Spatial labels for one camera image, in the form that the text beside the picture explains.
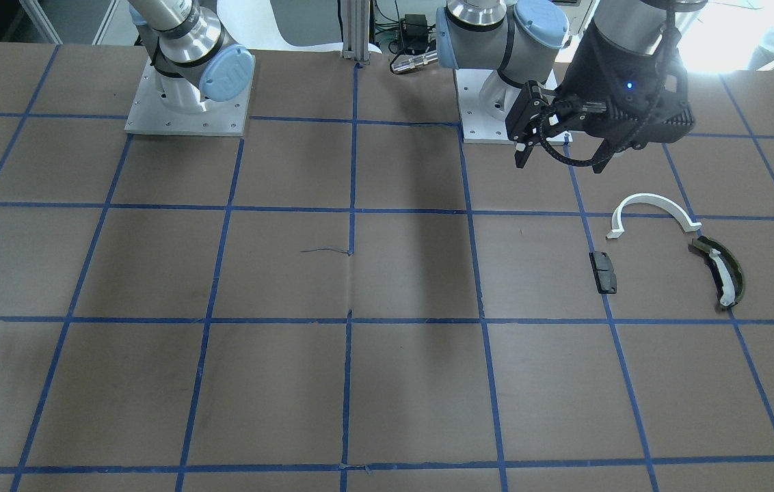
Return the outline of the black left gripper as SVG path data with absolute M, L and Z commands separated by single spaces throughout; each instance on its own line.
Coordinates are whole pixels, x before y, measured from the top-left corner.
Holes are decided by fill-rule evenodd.
M 594 174 L 602 174 L 622 150 L 674 143 L 691 132 L 695 116 L 676 47 L 681 34 L 675 26 L 665 31 L 665 48 L 640 54 L 590 26 L 552 100 L 546 100 L 534 81 L 525 83 L 505 120 L 515 143 L 516 168 L 527 164 L 539 140 L 534 125 L 550 111 L 558 121 L 544 125 L 547 137 L 582 131 L 602 140 L 592 158 Z

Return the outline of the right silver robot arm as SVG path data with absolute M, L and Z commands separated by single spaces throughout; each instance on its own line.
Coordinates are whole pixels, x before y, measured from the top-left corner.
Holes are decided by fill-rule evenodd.
M 165 106 L 200 114 L 240 96 L 255 57 L 197 1 L 131 1 L 129 10 Z

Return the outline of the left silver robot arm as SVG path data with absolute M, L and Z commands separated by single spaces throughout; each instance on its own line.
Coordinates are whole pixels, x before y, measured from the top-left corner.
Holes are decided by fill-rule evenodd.
M 678 43 L 704 1 L 600 1 L 553 90 L 544 82 L 570 31 L 550 1 L 449 1 L 437 11 L 435 47 L 393 74 L 438 62 L 488 70 L 481 99 L 496 103 L 523 168 L 535 146 L 599 174 L 625 150 L 674 143 L 696 125 Z

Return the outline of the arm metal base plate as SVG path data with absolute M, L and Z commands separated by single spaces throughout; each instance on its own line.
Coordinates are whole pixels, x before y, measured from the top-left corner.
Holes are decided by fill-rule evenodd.
M 483 69 L 455 70 L 455 84 L 466 142 L 513 144 L 505 118 L 520 88 L 506 83 L 497 71 Z
M 148 136 L 242 137 L 252 86 L 228 102 L 214 102 L 184 78 L 159 74 L 146 60 L 125 130 Z

